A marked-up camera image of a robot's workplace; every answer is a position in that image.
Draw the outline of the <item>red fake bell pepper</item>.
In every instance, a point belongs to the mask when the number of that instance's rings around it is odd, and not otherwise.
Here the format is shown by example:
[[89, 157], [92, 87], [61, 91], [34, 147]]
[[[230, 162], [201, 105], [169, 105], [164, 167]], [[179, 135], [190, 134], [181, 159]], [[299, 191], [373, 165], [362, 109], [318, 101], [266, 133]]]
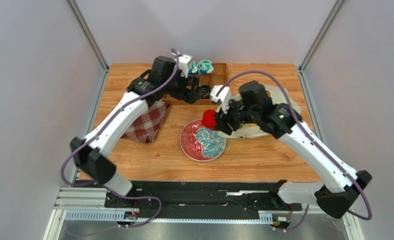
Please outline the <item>red fake bell pepper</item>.
[[217, 124], [215, 120], [215, 115], [217, 114], [216, 110], [213, 109], [208, 109], [204, 112], [203, 118], [201, 120], [202, 124], [210, 129], [210, 130], [215, 130], [215, 126]]

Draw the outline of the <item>translucent white plastic bag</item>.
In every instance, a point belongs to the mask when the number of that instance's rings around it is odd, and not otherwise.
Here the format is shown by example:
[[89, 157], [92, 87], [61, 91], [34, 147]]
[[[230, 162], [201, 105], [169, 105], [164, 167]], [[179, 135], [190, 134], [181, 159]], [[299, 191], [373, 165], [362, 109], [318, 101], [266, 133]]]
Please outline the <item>translucent white plastic bag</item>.
[[231, 135], [218, 131], [219, 134], [233, 139], [259, 138], [268, 135], [278, 139], [285, 133], [291, 132], [295, 124], [291, 112], [295, 111], [297, 118], [301, 120], [302, 111], [294, 100], [291, 99], [291, 105], [288, 104], [286, 99], [288, 91], [286, 90], [285, 93], [283, 94], [279, 87], [256, 81], [242, 85], [239, 94], [232, 96], [232, 100], [243, 100], [245, 104], [250, 105], [248, 111], [250, 123], [242, 124]]

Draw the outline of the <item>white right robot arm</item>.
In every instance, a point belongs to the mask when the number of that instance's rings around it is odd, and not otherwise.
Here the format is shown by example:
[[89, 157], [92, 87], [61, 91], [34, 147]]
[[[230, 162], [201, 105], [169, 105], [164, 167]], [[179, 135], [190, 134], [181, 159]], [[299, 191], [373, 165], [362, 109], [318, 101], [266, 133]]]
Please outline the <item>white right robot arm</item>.
[[302, 119], [287, 90], [251, 81], [233, 96], [229, 87], [217, 85], [210, 100], [218, 109], [205, 114], [206, 127], [232, 137], [258, 129], [260, 135], [270, 135], [294, 150], [320, 177], [320, 182], [312, 183], [279, 181], [273, 194], [284, 203], [318, 206], [339, 219], [364, 197], [371, 174], [355, 170], [329, 150]]

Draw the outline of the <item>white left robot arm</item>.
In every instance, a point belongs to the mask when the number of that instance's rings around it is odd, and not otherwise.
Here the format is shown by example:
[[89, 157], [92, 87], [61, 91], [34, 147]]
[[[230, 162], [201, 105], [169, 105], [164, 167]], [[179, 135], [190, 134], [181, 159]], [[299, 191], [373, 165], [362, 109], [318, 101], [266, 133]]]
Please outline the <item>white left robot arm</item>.
[[193, 103], [199, 99], [199, 77], [189, 74], [192, 56], [172, 59], [158, 56], [151, 69], [134, 79], [122, 99], [102, 123], [83, 139], [75, 137], [70, 146], [76, 167], [96, 183], [126, 196], [132, 183], [108, 160], [114, 146], [132, 123], [165, 95]]

